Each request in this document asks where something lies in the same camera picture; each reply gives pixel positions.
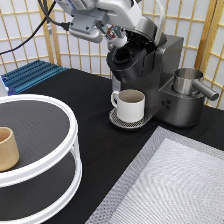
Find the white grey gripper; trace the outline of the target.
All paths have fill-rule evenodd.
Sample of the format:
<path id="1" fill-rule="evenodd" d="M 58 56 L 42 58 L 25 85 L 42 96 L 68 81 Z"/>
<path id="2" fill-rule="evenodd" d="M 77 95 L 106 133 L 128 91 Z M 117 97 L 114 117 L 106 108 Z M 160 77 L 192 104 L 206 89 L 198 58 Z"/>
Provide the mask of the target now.
<path id="1" fill-rule="evenodd" d="M 69 33 L 100 43 L 125 44 L 127 31 L 138 25 L 142 13 L 135 0 L 66 0 L 73 20 Z"/>

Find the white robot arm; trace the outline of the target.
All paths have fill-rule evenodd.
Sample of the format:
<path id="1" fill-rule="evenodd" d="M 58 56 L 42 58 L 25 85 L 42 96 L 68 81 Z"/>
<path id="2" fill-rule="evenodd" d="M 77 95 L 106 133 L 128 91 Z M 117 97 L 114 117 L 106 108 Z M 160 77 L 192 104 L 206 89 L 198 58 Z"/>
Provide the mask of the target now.
<path id="1" fill-rule="evenodd" d="M 140 21 L 141 10 L 135 0 L 55 0 L 73 17 L 68 32 L 75 37 L 100 43 L 107 26 L 117 28 L 115 37 L 124 45 L 125 31 L 132 31 Z"/>

